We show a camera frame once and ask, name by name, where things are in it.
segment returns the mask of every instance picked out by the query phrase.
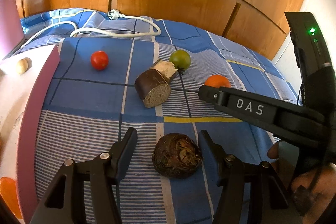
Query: yellow stripe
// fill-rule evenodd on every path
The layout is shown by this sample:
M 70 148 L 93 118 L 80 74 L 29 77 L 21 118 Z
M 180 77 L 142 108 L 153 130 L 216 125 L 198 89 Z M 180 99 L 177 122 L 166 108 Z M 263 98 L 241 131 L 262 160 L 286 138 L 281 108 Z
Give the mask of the yellow stripe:
M 258 70 L 261 70 L 261 71 L 265 71 L 263 68 L 254 67 L 254 66 L 247 65 L 247 64 L 244 64 L 244 63 L 240 63 L 240 62 L 236 62 L 236 61 L 233 61 L 233 60 L 226 60 L 226 61 L 230 62 L 230 63 L 236 63 L 236 64 L 239 64 L 239 65 L 243 65 L 243 66 L 247 66 L 247 67 L 250 67 L 250 68 L 258 69 Z
M 62 15 L 62 16 L 54 16 L 54 17 L 52 17 L 52 19 L 63 18 L 63 17 L 73 17 L 75 15 L 78 15 L 81 12 L 90 12 L 90 11 L 94 11 L 94 10 L 81 10 L 81 11 L 78 11 L 77 13 L 75 13 L 75 14 L 68 14 L 68 15 Z
M 175 123 L 187 123 L 187 122 L 241 122 L 237 118 L 228 117 L 194 117 L 194 118 L 182 118 L 182 117 L 164 117 L 165 122 Z

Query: pink edge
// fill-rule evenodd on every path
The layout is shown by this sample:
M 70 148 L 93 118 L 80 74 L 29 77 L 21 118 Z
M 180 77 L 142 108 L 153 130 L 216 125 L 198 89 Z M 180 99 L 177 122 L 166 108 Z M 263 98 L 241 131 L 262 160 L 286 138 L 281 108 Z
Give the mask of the pink edge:
M 36 78 L 20 127 L 17 144 L 16 189 L 20 210 L 26 224 L 30 223 L 38 203 L 34 170 L 37 126 L 44 98 L 58 63 L 59 54 L 55 46 Z

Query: blue checkered bedsheet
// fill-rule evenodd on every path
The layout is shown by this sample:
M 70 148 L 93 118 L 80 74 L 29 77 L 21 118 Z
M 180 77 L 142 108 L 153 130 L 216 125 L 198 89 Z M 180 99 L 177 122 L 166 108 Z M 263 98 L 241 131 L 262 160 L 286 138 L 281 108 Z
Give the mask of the blue checkered bedsheet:
M 297 95 L 274 65 L 260 54 L 226 38 L 188 24 L 152 19 L 161 35 L 117 39 L 98 33 L 69 38 L 73 27 L 61 24 L 16 52 L 56 44 L 60 64 L 45 97 L 37 132 L 35 179 L 38 198 L 65 159 L 90 160 L 120 140 L 129 127 L 138 130 L 138 144 L 127 175 L 113 186 L 123 223 L 210 224 L 221 187 L 204 166 L 191 177 L 167 179 L 152 166 L 153 148 L 164 134 L 183 133 L 197 141 L 206 129 L 215 143 L 244 162 L 258 164 L 272 145 L 272 135 L 241 122 L 198 99 L 198 88 L 214 74 L 227 77 L 233 88 L 296 103 Z M 44 27 L 70 20 L 80 27 L 115 33 L 149 32 L 140 20 L 110 20 L 107 14 L 85 9 L 54 10 L 22 19 L 26 39 Z M 172 93 L 161 106 L 147 109 L 134 81 L 158 58 L 168 60 L 176 49 L 186 50 L 190 68 L 171 83 Z M 90 55 L 105 51 L 109 66 L 96 71 Z M 246 223 L 249 185 L 244 193 L 241 223 Z M 88 223 L 94 223 L 89 183 L 85 183 Z

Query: screw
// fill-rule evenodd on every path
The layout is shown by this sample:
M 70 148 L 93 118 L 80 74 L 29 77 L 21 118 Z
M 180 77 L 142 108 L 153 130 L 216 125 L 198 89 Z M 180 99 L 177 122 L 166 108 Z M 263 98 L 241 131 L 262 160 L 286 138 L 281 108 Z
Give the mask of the screw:
M 228 161 L 233 161 L 235 159 L 235 157 L 233 155 L 229 154 L 229 155 L 226 156 L 225 159 L 228 160 Z
M 270 163 L 267 162 L 267 161 L 262 161 L 261 162 L 261 166 L 264 167 L 264 168 L 269 168 L 270 167 Z
M 74 162 L 73 160 L 67 159 L 67 160 L 64 161 L 64 165 L 65 166 L 70 166 L 71 164 L 73 164 L 73 162 Z
M 107 153 L 107 152 L 104 152 L 104 153 L 101 153 L 101 154 L 100 154 L 100 158 L 101 158 L 102 160 L 106 160 L 106 159 L 108 159 L 109 157 L 110 157 L 110 154 Z

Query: human hand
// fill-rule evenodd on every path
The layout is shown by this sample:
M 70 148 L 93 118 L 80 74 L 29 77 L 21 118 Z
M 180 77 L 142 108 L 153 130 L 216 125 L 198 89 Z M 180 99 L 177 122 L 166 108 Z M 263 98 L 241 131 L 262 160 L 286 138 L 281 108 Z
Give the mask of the human hand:
M 267 156 L 273 160 L 278 159 L 278 148 L 279 142 L 276 142 L 269 149 Z M 278 162 L 271 164 L 275 171 L 278 171 Z M 315 173 L 316 169 L 313 169 L 295 178 L 291 184 L 293 193 L 295 193 L 300 185 L 308 188 Z M 310 210 L 302 217 L 303 224 L 314 224 L 334 197 L 336 193 L 336 166 L 334 164 L 330 164 L 322 168 L 320 177 L 311 193 L 314 197 L 314 202 Z

